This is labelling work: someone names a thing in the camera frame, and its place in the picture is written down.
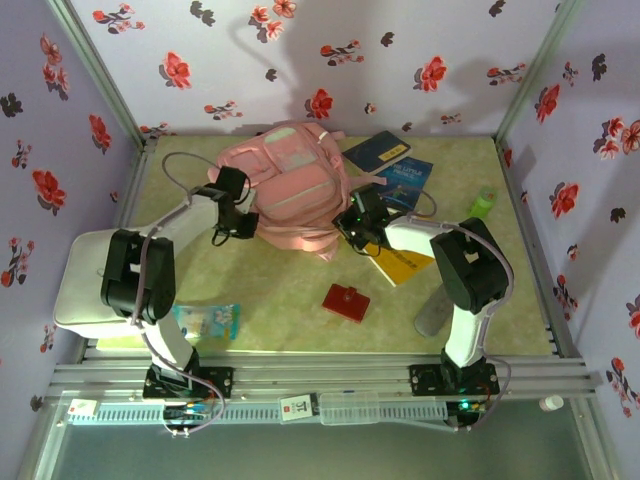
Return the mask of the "blue Little Prince book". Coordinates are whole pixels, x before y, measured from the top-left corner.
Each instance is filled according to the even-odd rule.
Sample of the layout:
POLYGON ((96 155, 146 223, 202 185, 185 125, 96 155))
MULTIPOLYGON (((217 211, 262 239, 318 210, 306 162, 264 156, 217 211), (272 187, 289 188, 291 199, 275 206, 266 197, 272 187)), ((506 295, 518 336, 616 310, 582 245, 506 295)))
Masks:
POLYGON ((432 170, 432 163, 407 156, 378 173, 386 184, 375 189, 388 207, 414 210, 432 170))

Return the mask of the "small white red box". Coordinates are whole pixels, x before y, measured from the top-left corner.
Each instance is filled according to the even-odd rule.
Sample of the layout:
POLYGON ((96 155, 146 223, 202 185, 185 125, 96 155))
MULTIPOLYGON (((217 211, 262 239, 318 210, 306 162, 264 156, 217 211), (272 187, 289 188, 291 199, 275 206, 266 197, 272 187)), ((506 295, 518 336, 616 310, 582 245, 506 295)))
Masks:
POLYGON ((67 409, 67 414, 74 417, 91 418, 98 411, 99 402, 92 399, 74 398, 67 409))

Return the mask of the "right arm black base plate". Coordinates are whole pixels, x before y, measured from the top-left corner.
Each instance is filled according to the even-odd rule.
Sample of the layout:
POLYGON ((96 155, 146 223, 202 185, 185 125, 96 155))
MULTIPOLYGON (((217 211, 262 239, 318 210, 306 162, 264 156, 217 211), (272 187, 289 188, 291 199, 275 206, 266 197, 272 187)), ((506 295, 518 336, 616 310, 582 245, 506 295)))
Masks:
POLYGON ((500 392, 495 366, 480 362, 464 368, 450 364, 410 365, 413 396, 497 395, 500 392))

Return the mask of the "grey pencil case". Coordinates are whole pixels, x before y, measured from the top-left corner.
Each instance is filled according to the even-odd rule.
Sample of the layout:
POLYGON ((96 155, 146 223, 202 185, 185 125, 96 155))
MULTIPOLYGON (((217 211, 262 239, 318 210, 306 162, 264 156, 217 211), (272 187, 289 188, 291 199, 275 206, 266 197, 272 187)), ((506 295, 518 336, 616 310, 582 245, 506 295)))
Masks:
POLYGON ((440 285, 426 300, 414 319, 416 331, 423 337, 434 337, 453 316, 454 303, 440 285))

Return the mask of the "pink school backpack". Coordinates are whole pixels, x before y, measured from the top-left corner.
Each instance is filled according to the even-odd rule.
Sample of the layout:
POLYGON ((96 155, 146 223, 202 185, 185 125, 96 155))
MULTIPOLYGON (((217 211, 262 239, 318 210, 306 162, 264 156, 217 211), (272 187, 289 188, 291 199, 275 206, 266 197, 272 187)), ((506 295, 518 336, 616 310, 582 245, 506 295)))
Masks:
POLYGON ((338 145, 344 138, 317 123, 284 124, 224 149, 216 164, 247 175, 262 239, 329 261, 340 236, 333 220, 348 208, 351 191, 338 145))

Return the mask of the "blue tissue pack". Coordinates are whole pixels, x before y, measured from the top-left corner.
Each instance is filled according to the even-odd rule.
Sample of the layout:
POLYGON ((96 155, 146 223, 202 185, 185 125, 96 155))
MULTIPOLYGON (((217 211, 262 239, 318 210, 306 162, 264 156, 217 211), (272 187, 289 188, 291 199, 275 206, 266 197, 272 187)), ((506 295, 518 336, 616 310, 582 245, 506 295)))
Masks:
POLYGON ((172 313, 187 339, 221 338, 235 340, 239 332, 240 306, 174 305, 172 313))

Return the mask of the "dark navy book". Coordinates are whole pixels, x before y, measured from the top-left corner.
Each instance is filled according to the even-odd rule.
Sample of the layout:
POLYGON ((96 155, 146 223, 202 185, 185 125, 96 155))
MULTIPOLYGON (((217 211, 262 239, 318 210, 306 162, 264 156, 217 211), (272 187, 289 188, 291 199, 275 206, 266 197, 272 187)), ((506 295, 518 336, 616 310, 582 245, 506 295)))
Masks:
POLYGON ((367 174, 377 174, 412 152, 409 143, 388 130, 347 149, 343 156, 367 174))

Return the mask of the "yellow book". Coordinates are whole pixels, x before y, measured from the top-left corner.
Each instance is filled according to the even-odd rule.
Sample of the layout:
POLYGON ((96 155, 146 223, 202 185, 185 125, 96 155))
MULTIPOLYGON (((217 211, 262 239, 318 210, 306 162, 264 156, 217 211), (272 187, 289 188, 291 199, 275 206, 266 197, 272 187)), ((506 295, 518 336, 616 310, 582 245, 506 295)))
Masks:
POLYGON ((383 249, 371 243, 364 247, 369 260, 394 287, 406 283, 435 259, 409 251, 383 249))

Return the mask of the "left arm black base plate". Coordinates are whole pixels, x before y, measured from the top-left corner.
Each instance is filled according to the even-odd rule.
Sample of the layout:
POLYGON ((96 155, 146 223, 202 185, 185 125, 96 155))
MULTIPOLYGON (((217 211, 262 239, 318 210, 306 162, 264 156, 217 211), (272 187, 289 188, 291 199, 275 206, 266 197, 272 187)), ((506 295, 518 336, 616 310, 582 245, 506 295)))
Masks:
MULTIPOLYGON (((200 367, 196 375, 208 384, 214 385, 225 399, 231 397, 233 368, 200 367)), ((212 394, 209 387, 152 364, 146 373, 142 396, 146 400, 201 400, 212 394)))

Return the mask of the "aluminium side rail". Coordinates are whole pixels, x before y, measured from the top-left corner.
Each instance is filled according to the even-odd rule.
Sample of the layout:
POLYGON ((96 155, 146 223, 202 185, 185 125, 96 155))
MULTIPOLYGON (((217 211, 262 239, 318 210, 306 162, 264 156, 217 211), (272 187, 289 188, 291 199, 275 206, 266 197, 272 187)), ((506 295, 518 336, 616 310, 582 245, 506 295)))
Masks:
POLYGON ((545 329, 550 336, 549 342, 553 345, 552 352, 561 358, 581 358, 582 355, 573 341, 561 305, 552 292, 552 288, 556 286, 556 280, 551 275, 528 205, 521 199, 524 190, 513 176, 513 168, 507 166, 503 145, 497 140, 494 141, 494 144, 524 242, 545 329))

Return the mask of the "green bottle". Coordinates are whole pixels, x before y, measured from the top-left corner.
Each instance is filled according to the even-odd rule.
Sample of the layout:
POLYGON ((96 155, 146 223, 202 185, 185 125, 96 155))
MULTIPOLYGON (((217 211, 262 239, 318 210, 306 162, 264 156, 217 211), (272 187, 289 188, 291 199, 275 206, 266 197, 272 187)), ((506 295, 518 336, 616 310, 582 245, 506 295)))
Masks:
POLYGON ((485 219, 493 210, 498 199, 498 191, 493 187, 482 187, 469 209, 469 216, 479 219, 485 219))

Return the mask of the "long aluminium mounting rail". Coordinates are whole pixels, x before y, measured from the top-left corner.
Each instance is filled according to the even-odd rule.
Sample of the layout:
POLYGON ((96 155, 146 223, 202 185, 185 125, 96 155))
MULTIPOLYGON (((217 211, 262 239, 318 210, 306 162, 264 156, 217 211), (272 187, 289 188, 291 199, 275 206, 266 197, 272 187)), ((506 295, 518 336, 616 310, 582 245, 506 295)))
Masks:
MULTIPOLYGON (((256 403, 289 394, 344 390, 376 391, 382 399, 411 397, 409 367, 433 364, 436 355, 301 354, 222 352, 201 360, 207 367, 234 369, 231 399, 256 403)), ((539 399, 549 394, 593 397, 606 377, 580 358, 516 356, 503 359, 512 368, 505 400, 539 399)), ((139 397, 150 359, 106 356, 90 350, 80 364, 59 365, 46 390, 47 399, 65 394, 82 398, 139 397)))

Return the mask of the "white label card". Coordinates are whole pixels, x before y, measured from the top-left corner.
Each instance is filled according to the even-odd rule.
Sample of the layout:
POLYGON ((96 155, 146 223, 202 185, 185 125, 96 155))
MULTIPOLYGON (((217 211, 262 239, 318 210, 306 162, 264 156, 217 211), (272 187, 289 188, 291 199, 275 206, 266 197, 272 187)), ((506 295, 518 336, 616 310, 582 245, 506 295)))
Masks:
POLYGON ((316 393, 288 396, 279 400, 280 420, 282 423, 298 422, 319 415, 316 393))

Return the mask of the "clear plastic box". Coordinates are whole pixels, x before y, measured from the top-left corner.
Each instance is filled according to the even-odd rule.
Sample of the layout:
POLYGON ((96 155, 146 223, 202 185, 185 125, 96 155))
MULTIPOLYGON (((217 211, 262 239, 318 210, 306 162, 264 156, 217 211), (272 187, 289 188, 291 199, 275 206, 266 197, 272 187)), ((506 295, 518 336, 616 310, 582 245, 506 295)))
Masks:
POLYGON ((381 419, 379 396, 376 392, 323 393, 319 413, 324 426, 376 424, 381 419))

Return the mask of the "aluminium frame post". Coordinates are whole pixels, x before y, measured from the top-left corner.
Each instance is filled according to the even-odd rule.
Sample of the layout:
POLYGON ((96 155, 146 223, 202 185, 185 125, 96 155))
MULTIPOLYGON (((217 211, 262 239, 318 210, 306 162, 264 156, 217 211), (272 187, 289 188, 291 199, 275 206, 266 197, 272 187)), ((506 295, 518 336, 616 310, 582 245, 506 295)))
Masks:
POLYGON ((586 3, 587 0, 561 0, 559 2, 558 9, 555 12, 549 30, 545 34, 532 62, 529 64, 527 73, 514 99, 509 104, 496 134, 493 136, 496 145, 507 138, 510 130, 524 109, 527 96, 539 83, 547 65, 553 59, 563 38, 570 30, 574 18, 586 3))
POLYGON ((139 151, 146 141, 135 124, 134 117, 104 63, 71 0, 44 0, 64 30, 74 50, 88 70, 103 99, 111 108, 120 127, 135 143, 139 151))

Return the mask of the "red wallet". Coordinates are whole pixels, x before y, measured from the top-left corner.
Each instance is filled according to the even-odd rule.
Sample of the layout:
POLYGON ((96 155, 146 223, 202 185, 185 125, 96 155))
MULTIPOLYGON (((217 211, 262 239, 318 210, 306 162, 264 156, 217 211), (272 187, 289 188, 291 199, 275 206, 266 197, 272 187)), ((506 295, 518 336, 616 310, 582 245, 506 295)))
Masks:
POLYGON ((370 298, 354 287, 332 284, 322 302, 322 307, 349 321, 360 324, 370 305, 370 298))

